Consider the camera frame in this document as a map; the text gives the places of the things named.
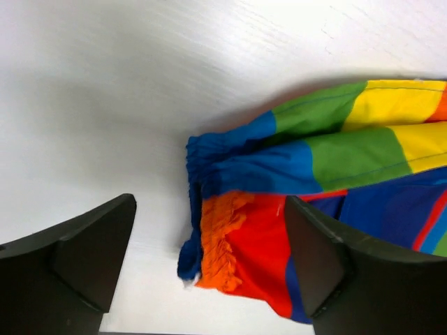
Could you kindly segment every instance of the orange fabric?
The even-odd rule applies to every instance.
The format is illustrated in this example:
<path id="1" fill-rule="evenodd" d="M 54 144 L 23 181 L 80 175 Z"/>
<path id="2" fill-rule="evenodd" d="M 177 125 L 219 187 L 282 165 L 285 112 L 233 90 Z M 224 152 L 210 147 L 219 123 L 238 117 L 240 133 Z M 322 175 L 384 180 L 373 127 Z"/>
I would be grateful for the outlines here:
<path id="1" fill-rule="evenodd" d="M 426 122 L 438 122 L 445 120 L 447 120 L 447 91 L 442 93 L 442 97 L 436 111 L 427 119 Z"/>
<path id="2" fill-rule="evenodd" d="M 235 275 L 241 280 L 232 295 L 266 301 L 279 314 L 289 318 L 291 298 L 286 285 L 286 265 L 291 250 L 284 220 L 285 195 L 256 194 L 244 211 L 240 229 L 226 236 L 231 245 Z"/>
<path id="3" fill-rule="evenodd" d="M 241 280 L 235 276 L 236 259 L 226 235 L 241 227 L 246 220 L 245 207 L 254 201 L 250 193 L 231 191 L 202 203 L 202 277 L 196 284 L 202 288 L 233 291 Z"/>

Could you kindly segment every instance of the red fabric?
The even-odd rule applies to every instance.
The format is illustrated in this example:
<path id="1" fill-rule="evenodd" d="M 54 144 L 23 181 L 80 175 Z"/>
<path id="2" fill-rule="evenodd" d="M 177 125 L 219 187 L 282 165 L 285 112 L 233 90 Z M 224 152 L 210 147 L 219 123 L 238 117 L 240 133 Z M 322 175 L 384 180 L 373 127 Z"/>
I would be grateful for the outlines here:
<path id="1" fill-rule="evenodd" d="M 309 201 L 318 200 L 318 199 L 341 197 L 342 195 L 347 195 L 347 194 L 348 194 L 348 190 L 340 190 L 340 191 L 325 192 L 325 193 L 319 193 L 319 194 L 300 195 L 300 199 L 305 202 L 309 202 Z"/>
<path id="2" fill-rule="evenodd" d="M 256 195 L 247 205 L 240 229 L 226 235 L 236 257 L 235 275 L 242 279 L 232 295 L 265 300 L 289 318 L 291 298 L 286 285 L 286 265 L 291 250 L 284 221 L 284 195 Z"/>
<path id="3" fill-rule="evenodd" d="M 441 197 L 434 203 L 432 212 L 428 216 L 427 222 L 425 223 L 423 229 L 419 232 L 416 240 L 413 243 L 413 250 L 420 250 L 424 244 L 425 239 L 427 239 L 428 234 L 437 224 L 439 217 L 441 216 L 444 208 L 446 208 L 447 202 L 447 191 L 442 193 Z"/>

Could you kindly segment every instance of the orange ruffle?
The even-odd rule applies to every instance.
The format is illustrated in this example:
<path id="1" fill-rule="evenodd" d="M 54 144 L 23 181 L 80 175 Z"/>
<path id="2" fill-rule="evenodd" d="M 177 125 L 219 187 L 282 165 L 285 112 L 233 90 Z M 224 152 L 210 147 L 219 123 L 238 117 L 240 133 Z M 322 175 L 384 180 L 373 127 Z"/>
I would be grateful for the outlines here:
<path id="1" fill-rule="evenodd" d="M 196 284 L 231 292 L 241 284 L 235 275 L 236 259 L 226 235 L 239 229 L 246 219 L 243 207 L 254 201 L 254 194 L 231 191 L 202 203 L 202 277 Z"/>

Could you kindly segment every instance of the stitched seam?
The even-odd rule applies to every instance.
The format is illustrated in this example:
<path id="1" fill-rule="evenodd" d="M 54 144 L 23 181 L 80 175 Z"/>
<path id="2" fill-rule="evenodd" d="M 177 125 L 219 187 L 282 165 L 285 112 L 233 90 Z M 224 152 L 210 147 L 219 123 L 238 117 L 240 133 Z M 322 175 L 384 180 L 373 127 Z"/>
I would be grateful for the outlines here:
<path id="1" fill-rule="evenodd" d="M 429 155 L 429 156 L 424 156 L 424 157 L 418 157 L 418 158 L 415 158 L 415 159 L 411 159 L 410 161 L 403 161 L 403 162 L 400 162 L 400 163 L 383 166 L 383 167 L 380 167 L 379 169 L 370 170 L 370 171 L 367 171 L 367 172 L 362 172 L 362 173 L 355 174 L 355 175 L 349 176 L 349 177 L 342 177 L 342 178 L 337 178 L 337 179 L 333 179 L 333 180 L 329 180 L 329 181 L 322 181 L 322 183 L 323 184 L 331 184 L 331 183 L 335 183 L 337 181 L 341 181 L 341 180 L 345 180 L 345 179 L 351 179 L 351 178 L 356 178 L 356 177 L 359 177 L 359 176 L 362 176 L 362 175 L 365 175 L 365 174 L 379 172 L 379 171 L 382 171 L 384 169 L 393 168 L 393 167 L 398 166 L 398 165 L 403 165 L 403 164 L 407 164 L 407 163 L 410 163 L 410 162 L 416 162 L 416 161 L 419 161 L 421 159 L 433 158 L 433 157 L 437 157 L 437 156 L 443 156 L 445 154 L 447 154 L 447 151 L 442 152 L 440 154 Z"/>
<path id="2" fill-rule="evenodd" d="M 274 115 L 279 115 L 279 114 L 281 114 L 283 112 L 288 112 L 289 110 L 292 110 L 292 109 L 294 109 L 294 108 L 296 108 L 298 106 L 301 106 L 301 105 L 306 105 L 306 104 L 309 104 L 309 103 L 317 103 L 317 102 L 324 101 L 324 100 L 332 100 L 332 99 L 336 99 L 336 98 L 342 98 L 344 96 L 354 96 L 354 95 L 360 94 L 360 93 L 362 93 L 364 91 L 371 91 L 373 89 L 410 89 L 410 90 L 416 90 L 416 91 L 444 92 L 444 89 L 424 89 L 424 88 L 418 88 L 418 87 L 371 87 L 369 89 L 366 88 L 366 89 L 363 89 L 361 91 L 357 90 L 357 91 L 352 91 L 350 93 L 339 94 L 338 96 L 324 96 L 322 98 L 316 98 L 314 100 L 303 101 L 301 103 L 296 103 L 295 105 L 292 105 L 289 108 L 286 108 L 285 110 L 282 110 L 280 112 L 273 113 L 273 114 Z"/>

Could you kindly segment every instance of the rainbow striped fabric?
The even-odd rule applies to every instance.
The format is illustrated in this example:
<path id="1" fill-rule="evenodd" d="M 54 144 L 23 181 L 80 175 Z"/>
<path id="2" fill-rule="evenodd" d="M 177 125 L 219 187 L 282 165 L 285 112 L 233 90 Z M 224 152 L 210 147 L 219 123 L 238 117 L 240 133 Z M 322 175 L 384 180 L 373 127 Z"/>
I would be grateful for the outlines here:
<path id="1" fill-rule="evenodd" d="M 278 314 L 308 322 L 283 246 L 286 195 L 392 243 L 447 256 L 446 92 L 442 81 L 345 84 L 232 131 L 191 137 L 193 233 L 179 277 L 199 274 L 202 287 L 264 299 Z M 390 206 L 405 208 L 402 217 L 412 213 L 411 224 Z M 255 283 L 260 275 L 278 280 Z"/>

